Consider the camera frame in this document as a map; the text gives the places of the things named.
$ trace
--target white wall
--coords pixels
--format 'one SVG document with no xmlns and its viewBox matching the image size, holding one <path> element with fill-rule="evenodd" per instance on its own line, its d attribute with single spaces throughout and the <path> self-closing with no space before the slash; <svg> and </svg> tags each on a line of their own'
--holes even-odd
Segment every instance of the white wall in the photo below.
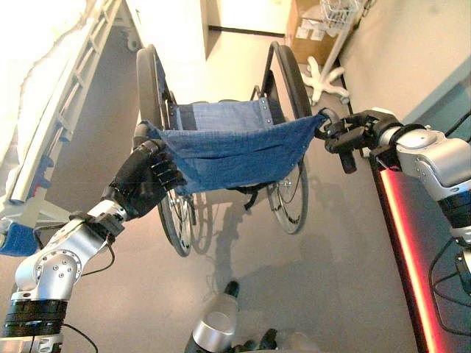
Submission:
<svg viewBox="0 0 471 353">
<path fill-rule="evenodd" d="M 291 0 L 208 0 L 210 25 L 282 33 Z"/>
<path fill-rule="evenodd" d="M 471 1 L 381 0 L 341 56 L 354 111 L 417 120 L 471 72 Z"/>
<path fill-rule="evenodd" d="M 131 12 L 139 11 L 139 35 L 144 45 L 155 45 L 166 63 L 204 62 L 206 0 L 127 0 Z"/>
</svg>

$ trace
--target floor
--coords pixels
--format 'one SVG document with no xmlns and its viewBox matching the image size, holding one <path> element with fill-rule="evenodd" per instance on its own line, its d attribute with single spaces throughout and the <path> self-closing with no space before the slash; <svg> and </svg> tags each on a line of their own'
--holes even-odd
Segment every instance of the floor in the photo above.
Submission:
<svg viewBox="0 0 471 353">
<path fill-rule="evenodd" d="M 182 103 L 246 100 L 261 83 L 273 40 L 283 41 L 211 32 L 206 63 L 181 68 L 164 62 L 169 87 Z M 91 208 L 130 151 L 135 54 L 123 44 L 112 33 L 74 140 L 57 164 L 48 199 L 70 210 Z M 324 106 L 347 113 L 332 96 L 324 95 L 314 110 Z M 237 279 L 237 342 L 273 327 L 304 332 L 323 352 L 416 352 L 372 175 L 356 157 L 358 171 L 346 175 L 322 141 L 311 143 L 308 220 L 298 235 L 282 231 L 264 193 L 250 212 L 243 208 L 247 198 L 234 191 L 202 194 L 207 207 L 198 217 L 207 221 L 194 230 L 187 258 L 167 242 L 157 210 L 129 222 L 113 247 L 115 265 L 79 281 L 66 321 L 101 352 L 183 352 L 205 303 Z M 108 261 L 101 254 L 89 269 Z M 4 302 L 11 288 L 5 279 L 13 278 L 17 264 L 2 259 Z M 64 332 L 65 353 L 91 352 L 80 336 Z"/>
</svg>

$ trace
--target denim seat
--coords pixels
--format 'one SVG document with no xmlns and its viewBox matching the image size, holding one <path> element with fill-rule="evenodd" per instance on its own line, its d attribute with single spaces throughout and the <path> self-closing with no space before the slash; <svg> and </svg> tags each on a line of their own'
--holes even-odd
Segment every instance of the denim seat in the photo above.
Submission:
<svg viewBox="0 0 471 353">
<path fill-rule="evenodd" d="M 284 120 L 267 98 L 254 101 L 173 104 L 170 129 L 149 136 L 167 144 L 187 184 L 180 195 L 282 180 L 306 152 L 321 115 Z"/>
</svg>

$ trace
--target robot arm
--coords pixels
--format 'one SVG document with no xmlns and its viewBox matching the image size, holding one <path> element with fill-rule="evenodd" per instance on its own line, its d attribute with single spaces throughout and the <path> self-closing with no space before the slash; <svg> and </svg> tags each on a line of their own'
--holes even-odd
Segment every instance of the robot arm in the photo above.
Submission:
<svg viewBox="0 0 471 353">
<path fill-rule="evenodd" d="M 19 265 L 1 353 L 60 352 L 67 303 L 87 262 L 115 240 L 123 222 L 146 215 L 167 190 L 184 183 L 164 148 L 160 140 L 138 146 L 102 201 L 88 213 L 74 213 L 43 249 Z"/>
<path fill-rule="evenodd" d="M 340 155 L 346 173 L 356 170 L 352 150 L 368 147 L 380 169 L 402 171 L 420 180 L 463 247 L 456 255 L 456 268 L 463 289 L 471 295 L 471 146 L 418 124 L 403 126 L 385 110 L 367 110 L 344 119 L 329 109 L 320 113 L 330 124 L 316 136 L 325 140 L 330 153 Z"/>
</svg>

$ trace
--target wire basket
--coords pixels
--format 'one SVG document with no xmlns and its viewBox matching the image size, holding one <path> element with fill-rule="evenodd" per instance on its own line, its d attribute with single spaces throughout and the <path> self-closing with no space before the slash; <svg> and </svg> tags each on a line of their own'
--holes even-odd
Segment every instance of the wire basket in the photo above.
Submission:
<svg viewBox="0 0 471 353">
<path fill-rule="evenodd" d="M 324 25 L 336 32 L 350 27 L 360 10 L 359 0 L 321 0 Z"/>
</svg>

